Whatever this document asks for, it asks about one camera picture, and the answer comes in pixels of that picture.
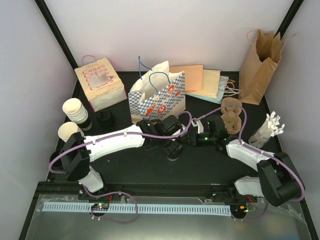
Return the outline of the paper cup stack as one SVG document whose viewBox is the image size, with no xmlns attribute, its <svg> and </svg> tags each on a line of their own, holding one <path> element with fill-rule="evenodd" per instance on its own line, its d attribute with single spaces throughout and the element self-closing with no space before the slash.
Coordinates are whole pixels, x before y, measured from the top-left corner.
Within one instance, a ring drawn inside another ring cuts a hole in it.
<svg viewBox="0 0 320 240">
<path fill-rule="evenodd" d="M 83 131 L 92 128 L 89 113 L 78 98 L 70 98 L 62 105 L 62 110 L 66 116 Z"/>
<path fill-rule="evenodd" d="M 83 131 L 78 127 L 78 125 L 72 121 L 62 124 L 58 129 L 58 136 L 65 143 L 68 141 L 70 136 L 74 133 L 80 133 L 84 137 Z"/>
</svg>

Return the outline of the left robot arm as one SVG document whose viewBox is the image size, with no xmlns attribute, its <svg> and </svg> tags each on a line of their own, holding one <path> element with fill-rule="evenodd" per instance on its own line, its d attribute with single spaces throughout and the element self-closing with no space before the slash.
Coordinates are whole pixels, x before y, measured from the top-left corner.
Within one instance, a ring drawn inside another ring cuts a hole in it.
<svg viewBox="0 0 320 240">
<path fill-rule="evenodd" d="M 60 153 L 68 152 L 60 160 L 66 180 L 79 182 L 97 200 L 103 199 L 108 192 L 101 175 L 93 169 L 91 163 L 103 156 L 131 148 L 150 149 L 161 147 L 169 159 L 177 159 L 182 144 L 173 138 L 185 130 L 176 116 L 167 118 L 144 119 L 130 127 L 111 133 L 83 136 L 73 133 L 66 141 Z"/>
</svg>

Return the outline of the light blue flat paper bag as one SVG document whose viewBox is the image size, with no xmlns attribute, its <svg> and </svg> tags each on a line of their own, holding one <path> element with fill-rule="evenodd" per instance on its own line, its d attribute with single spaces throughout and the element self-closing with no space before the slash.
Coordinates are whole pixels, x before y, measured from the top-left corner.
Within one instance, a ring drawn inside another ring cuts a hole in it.
<svg viewBox="0 0 320 240">
<path fill-rule="evenodd" d="M 235 88 L 235 81 L 229 79 L 228 76 L 220 76 L 219 86 L 216 97 L 202 96 L 198 94 L 187 93 L 188 96 L 195 97 L 201 100 L 205 100 L 211 103 L 220 104 L 223 97 L 232 97 L 238 95 L 241 91 Z"/>
</svg>

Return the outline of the standing brown paper bag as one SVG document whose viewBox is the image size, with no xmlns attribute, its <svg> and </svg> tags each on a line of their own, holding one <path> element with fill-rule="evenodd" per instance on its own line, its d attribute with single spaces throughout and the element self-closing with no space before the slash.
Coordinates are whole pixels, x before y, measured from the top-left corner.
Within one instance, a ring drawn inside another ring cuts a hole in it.
<svg viewBox="0 0 320 240">
<path fill-rule="evenodd" d="M 250 48 L 239 70 L 239 100 L 246 104 L 259 105 L 269 83 L 282 59 L 289 37 L 282 40 L 281 34 L 254 30 Z"/>
</svg>

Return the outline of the tan flat paper bag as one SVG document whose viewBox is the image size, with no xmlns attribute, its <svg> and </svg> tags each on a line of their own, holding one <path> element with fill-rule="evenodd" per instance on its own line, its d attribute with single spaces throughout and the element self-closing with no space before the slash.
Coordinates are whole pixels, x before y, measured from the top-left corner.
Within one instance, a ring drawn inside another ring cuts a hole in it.
<svg viewBox="0 0 320 240">
<path fill-rule="evenodd" d="M 216 98 L 219 89 L 221 71 L 204 69 L 202 71 L 202 89 L 186 92 L 187 95 Z"/>
</svg>

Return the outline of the orange flat paper bag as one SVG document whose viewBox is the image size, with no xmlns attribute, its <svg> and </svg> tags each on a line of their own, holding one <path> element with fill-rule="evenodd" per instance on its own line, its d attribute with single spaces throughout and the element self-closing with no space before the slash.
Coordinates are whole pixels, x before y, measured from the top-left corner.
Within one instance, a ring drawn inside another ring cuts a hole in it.
<svg viewBox="0 0 320 240">
<path fill-rule="evenodd" d="M 184 71 L 185 73 L 185 90 L 187 92 L 199 91 L 203 84 L 203 65 L 183 65 L 170 66 L 171 73 L 178 73 Z"/>
</svg>

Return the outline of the blue checkered paper bag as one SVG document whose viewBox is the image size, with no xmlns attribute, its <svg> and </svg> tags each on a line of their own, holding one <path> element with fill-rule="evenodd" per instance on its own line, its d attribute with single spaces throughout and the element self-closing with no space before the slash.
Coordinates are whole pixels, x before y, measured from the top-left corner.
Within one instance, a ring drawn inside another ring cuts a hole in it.
<svg viewBox="0 0 320 240">
<path fill-rule="evenodd" d="M 185 72 L 170 72 L 168 61 L 151 68 L 141 61 L 140 67 L 148 71 L 139 72 L 139 79 L 128 93 L 128 103 L 133 124 L 141 120 L 160 119 L 179 113 L 186 108 Z"/>
</svg>

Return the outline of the near paper cup stack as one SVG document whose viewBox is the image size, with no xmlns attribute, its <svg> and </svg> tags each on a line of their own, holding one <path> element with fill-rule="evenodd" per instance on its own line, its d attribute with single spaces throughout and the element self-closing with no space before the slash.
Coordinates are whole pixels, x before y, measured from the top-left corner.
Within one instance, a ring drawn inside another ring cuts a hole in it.
<svg viewBox="0 0 320 240">
<path fill-rule="evenodd" d="M 78 125 L 72 121 L 62 124 L 58 129 L 58 136 L 65 143 L 68 141 L 70 136 L 74 133 L 80 133 L 84 137 L 83 131 L 78 127 Z"/>
</svg>

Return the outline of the left black frame post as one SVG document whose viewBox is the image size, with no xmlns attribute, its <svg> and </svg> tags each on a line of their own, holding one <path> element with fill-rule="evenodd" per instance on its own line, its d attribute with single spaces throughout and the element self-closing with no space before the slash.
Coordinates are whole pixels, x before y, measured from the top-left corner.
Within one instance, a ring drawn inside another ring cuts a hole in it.
<svg viewBox="0 0 320 240">
<path fill-rule="evenodd" d="M 72 55 L 72 52 L 70 51 L 70 48 L 65 41 L 53 15 L 50 12 L 50 9 L 48 8 L 46 2 L 44 0 L 34 0 L 36 3 L 38 9 L 40 10 L 42 16 L 44 17 L 47 25 L 49 26 L 51 32 L 53 33 L 57 43 L 59 44 L 61 50 L 63 51 L 65 57 L 67 58 L 70 66 L 75 69 L 78 67 L 76 60 L 74 56 Z"/>
</svg>

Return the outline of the right black frame post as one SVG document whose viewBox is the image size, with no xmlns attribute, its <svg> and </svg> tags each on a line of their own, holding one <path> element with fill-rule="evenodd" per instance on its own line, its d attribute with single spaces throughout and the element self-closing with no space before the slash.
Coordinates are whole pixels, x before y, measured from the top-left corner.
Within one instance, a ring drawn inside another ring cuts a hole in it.
<svg viewBox="0 0 320 240">
<path fill-rule="evenodd" d="M 283 38 L 303 2 L 304 0 L 293 0 L 275 35 L 280 34 L 280 38 Z"/>
</svg>

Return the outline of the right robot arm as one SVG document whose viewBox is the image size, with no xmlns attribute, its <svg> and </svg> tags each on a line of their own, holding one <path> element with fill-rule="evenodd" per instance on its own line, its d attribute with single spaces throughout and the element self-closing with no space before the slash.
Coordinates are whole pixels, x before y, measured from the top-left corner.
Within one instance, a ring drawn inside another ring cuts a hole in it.
<svg viewBox="0 0 320 240">
<path fill-rule="evenodd" d="M 188 131 L 183 143 L 192 147 L 214 146 L 217 151 L 238 160 L 255 170 L 257 177 L 243 176 L 228 187 L 228 198 L 234 202 L 250 195 L 265 198 L 272 206 L 278 207 L 302 196 L 304 185 L 284 152 L 272 153 L 256 149 L 239 140 L 236 135 L 228 134 L 220 119 L 207 121 L 209 131 Z"/>
</svg>

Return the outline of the Cakes printed paper bag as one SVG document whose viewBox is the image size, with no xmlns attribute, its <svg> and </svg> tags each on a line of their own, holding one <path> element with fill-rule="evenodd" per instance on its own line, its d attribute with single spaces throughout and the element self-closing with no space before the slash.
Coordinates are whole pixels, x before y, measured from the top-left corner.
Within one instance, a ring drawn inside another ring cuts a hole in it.
<svg viewBox="0 0 320 240">
<path fill-rule="evenodd" d="M 125 86 L 108 58 L 95 59 L 74 71 L 94 112 L 127 99 Z"/>
</svg>

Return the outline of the far paper cup stack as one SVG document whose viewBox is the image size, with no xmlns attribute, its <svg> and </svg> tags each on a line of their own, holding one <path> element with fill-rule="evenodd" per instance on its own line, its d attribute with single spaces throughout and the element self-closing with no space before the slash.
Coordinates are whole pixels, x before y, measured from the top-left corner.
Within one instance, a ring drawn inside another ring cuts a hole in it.
<svg viewBox="0 0 320 240">
<path fill-rule="evenodd" d="M 62 110 L 66 116 L 83 131 L 92 128 L 89 113 L 78 98 L 70 98 L 62 105 Z"/>
</svg>

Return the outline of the black frame post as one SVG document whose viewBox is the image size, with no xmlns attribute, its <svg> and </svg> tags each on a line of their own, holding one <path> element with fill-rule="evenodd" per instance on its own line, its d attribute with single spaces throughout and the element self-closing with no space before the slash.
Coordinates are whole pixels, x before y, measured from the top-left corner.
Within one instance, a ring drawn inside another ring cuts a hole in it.
<svg viewBox="0 0 320 240">
<path fill-rule="evenodd" d="M 61 50 L 63 51 L 65 57 L 67 58 L 70 66 L 75 69 L 78 67 L 76 60 L 74 56 L 72 55 L 72 52 L 70 51 L 70 48 L 65 41 L 53 15 L 50 12 L 50 9 L 48 8 L 46 2 L 44 0 L 34 0 L 36 3 L 38 9 L 40 10 L 42 16 L 44 17 L 47 25 L 49 26 L 51 32 L 53 33 L 57 43 L 59 44 Z"/>
<path fill-rule="evenodd" d="M 303 2 L 304 0 L 293 0 L 275 35 L 280 34 L 280 38 L 283 38 Z"/>
</svg>

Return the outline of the black coffee cup lids stack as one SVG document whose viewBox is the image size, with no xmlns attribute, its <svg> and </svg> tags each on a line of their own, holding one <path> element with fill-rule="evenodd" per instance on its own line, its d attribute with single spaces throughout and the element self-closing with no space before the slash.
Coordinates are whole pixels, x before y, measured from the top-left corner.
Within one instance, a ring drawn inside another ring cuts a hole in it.
<svg viewBox="0 0 320 240">
<path fill-rule="evenodd" d="M 115 124 L 115 117 L 110 110 L 98 111 L 96 119 L 102 128 L 110 128 Z"/>
</svg>

